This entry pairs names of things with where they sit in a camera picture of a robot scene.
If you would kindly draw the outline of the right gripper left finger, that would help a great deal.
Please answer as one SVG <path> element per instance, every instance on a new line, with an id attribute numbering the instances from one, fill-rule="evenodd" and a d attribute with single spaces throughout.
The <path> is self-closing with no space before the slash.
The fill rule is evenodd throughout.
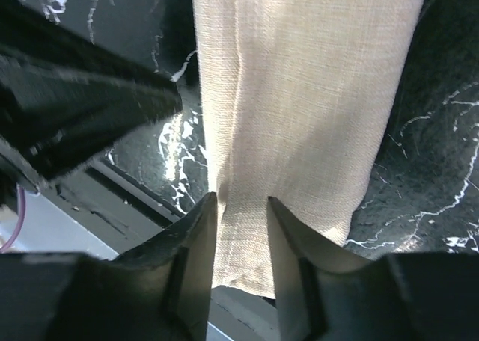
<path id="1" fill-rule="evenodd" d="M 122 253 L 114 264 L 137 273 L 141 298 L 153 306 L 154 340 L 205 340 L 216 252 L 217 196 L 207 193 L 179 221 Z"/>

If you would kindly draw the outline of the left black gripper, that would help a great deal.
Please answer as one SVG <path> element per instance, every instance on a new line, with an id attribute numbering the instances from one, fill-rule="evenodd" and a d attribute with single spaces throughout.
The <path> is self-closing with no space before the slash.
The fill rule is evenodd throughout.
<path id="1" fill-rule="evenodd" d="M 68 92 L 84 85 L 74 102 Z M 39 191 L 112 142 L 182 110 L 174 82 L 1 0 L 1 190 Z M 84 148 L 72 140 L 100 139 Z"/>

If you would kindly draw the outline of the beige cloth napkin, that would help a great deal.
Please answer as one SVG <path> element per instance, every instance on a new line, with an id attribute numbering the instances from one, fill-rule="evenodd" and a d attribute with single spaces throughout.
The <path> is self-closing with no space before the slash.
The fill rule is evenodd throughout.
<path id="1" fill-rule="evenodd" d="M 342 245 L 424 0 L 192 0 L 214 286 L 273 298 L 266 201 Z"/>

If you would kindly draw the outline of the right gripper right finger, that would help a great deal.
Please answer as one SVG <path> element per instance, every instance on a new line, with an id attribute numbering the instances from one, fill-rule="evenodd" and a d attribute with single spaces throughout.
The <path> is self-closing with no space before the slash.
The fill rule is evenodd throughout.
<path id="1" fill-rule="evenodd" d="M 266 208 L 281 339 L 377 340 L 378 327 L 353 311 L 346 287 L 372 260 L 322 236 L 276 197 Z"/>

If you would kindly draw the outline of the black marbled table mat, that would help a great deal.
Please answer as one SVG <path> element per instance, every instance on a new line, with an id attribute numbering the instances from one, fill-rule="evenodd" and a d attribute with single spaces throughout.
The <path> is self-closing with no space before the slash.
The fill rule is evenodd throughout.
<path id="1" fill-rule="evenodd" d="M 120 168 L 189 211 L 207 191 L 207 150 L 192 0 L 20 0 L 148 69 L 177 80 L 183 110 L 139 129 L 99 161 Z M 114 251 L 53 200 L 31 208 L 21 248 Z M 370 182 L 353 213 L 346 247 L 375 258 L 389 251 L 478 250 L 478 0 L 424 0 Z"/>

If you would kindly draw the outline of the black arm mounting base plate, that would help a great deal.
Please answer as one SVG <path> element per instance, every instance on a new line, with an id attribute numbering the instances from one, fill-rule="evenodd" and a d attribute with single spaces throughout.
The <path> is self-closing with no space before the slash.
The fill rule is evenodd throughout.
<path id="1" fill-rule="evenodd" d="M 115 254 L 141 244 L 177 221 L 171 204 L 120 168 L 95 161 L 54 188 L 52 200 Z M 208 340 L 278 340 L 277 310 L 238 289 L 212 290 Z"/>

